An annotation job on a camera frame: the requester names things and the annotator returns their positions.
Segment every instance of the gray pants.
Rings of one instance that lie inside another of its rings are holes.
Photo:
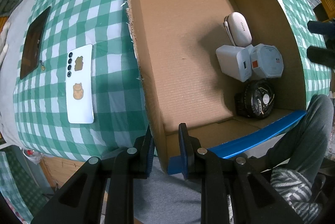
[[[313,183],[327,148],[333,112],[327,96],[315,96],[306,116],[268,150],[268,167],[290,158],[286,168]],[[200,213],[200,185],[186,182],[182,174],[165,175],[156,157],[150,177],[134,180],[134,217],[142,223],[200,223]]]

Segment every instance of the cat sticker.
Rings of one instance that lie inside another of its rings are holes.
[[[80,56],[80,57],[77,57],[76,61],[75,61],[75,65],[74,65],[74,71],[80,71],[83,69],[83,65],[84,65],[84,62],[83,62],[83,57]]]
[[[73,98],[76,100],[82,99],[84,96],[84,89],[81,83],[76,83],[73,86]]]

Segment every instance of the white smartphone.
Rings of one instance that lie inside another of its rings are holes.
[[[66,109],[73,124],[94,121],[91,85],[91,44],[71,50],[66,60]]]

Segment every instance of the cardboard box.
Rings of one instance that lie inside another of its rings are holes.
[[[178,125],[210,148],[249,135],[305,110],[303,67],[294,34],[278,0],[128,0],[146,109],[163,170],[179,155]],[[245,86],[224,75],[215,50],[230,45],[222,25],[233,11],[248,23],[253,45],[274,45],[284,72],[271,80],[275,109],[264,120],[238,117],[234,95]]]

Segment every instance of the striped fuzzy fabric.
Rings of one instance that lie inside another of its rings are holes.
[[[322,210],[321,204],[309,203],[312,185],[297,171],[274,168],[271,186],[288,202],[305,224],[311,223]]]

